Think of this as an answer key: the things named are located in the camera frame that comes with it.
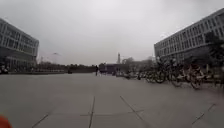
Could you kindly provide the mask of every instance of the person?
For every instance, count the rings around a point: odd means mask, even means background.
[[[99,68],[98,68],[98,66],[96,65],[96,76],[97,76],[98,70],[99,70]]]

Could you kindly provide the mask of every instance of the pavement tile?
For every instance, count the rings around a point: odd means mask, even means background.
[[[223,128],[224,127],[224,106],[215,105],[198,120],[193,128]]]
[[[88,128],[89,116],[50,115],[35,128]]]
[[[8,118],[13,128],[31,128],[36,122],[43,118],[46,113],[43,112],[7,112],[4,114]]]
[[[69,95],[61,98],[62,102],[56,106],[53,114],[88,115],[93,104],[93,96]]]
[[[91,128],[145,128],[144,124],[134,113],[93,116]]]
[[[199,107],[181,102],[161,103],[139,112],[139,115],[154,128],[189,128],[209,107],[210,104]]]
[[[95,115],[110,115],[132,112],[132,110],[121,100],[119,95],[96,95]]]

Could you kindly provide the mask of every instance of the pavement seam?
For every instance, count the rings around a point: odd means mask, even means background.
[[[91,109],[91,113],[90,113],[89,128],[91,128],[91,126],[92,126],[94,107],[95,107],[95,96],[93,97],[93,105],[92,105],[92,109]]]
[[[192,125],[194,125],[196,122],[198,122],[199,120],[201,120],[201,119],[204,117],[204,115],[205,115],[207,112],[209,112],[215,105],[216,105],[216,104],[212,104],[212,105],[211,105],[205,112],[203,112],[199,117],[197,117],[196,120],[194,120],[194,121],[192,122]]]
[[[132,112],[113,113],[113,114],[94,114],[93,116],[118,116],[118,115],[130,114],[130,113],[134,113],[134,112],[132,111]]]
[[[122,97],[120,96],[121,100],[132,110],[132,112],[142,121],[142,123],[147,127],[150,128],[151,126],[138,114],[138,111],[134,110],[134,108],[131,107],[130,104]]]
[[[37,125],[39,125],[42,121],[44,121],[51,113],[48,112],[43,118],[41,118],[37,123],[35,123],[31,128],[35,128]]]

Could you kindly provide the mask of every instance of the distant building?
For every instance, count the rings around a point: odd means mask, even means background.
[[[154,56],[149,56],[148,57],[148,60],[151,60],[152,62],[155,62],[156,61],[156,58]]]
[[[209,42],[205,42],[205,35],[209,32],[224,39],[224,9],[156,43],[155,55],[165,60],[176,58],[178,62],[190,56],[207,56]]]
[[[153,65],[154,65],[154,59],[151,57],[149,57],[146,60],[133,61],[130,63],[130,67],[134,68],[137,71],[146,67],[152,67]]]
[[[116,72],[117,70],[120,71],[127,71],[129,69],[128,64],[106,64],[106,63],[101,63],[99,65],[99,70],[102,72],[107,72],[109,74]]]
[[[39,41],[0,19],[0,62],[11,68],[36,64]]]

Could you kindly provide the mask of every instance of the bicycle wheel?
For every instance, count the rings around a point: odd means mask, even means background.
[[[161,83],[163,83],[166,80],[166,74],[163,71],[159,71],[155,75],[156,75],[155,76],[156,83],[161,84]]]
[[[183,84],[183,81],[178,74],[171,74],[170,81],[174,87],[181,87]]]
[[[197,76],[191,76],[190,81],[191,81],[191,86],[193,87],[194,90],[201,89],[202,79],[197,78]]]
[[[148,83],[155,83],[153,73],[147,73],[145,79]]]

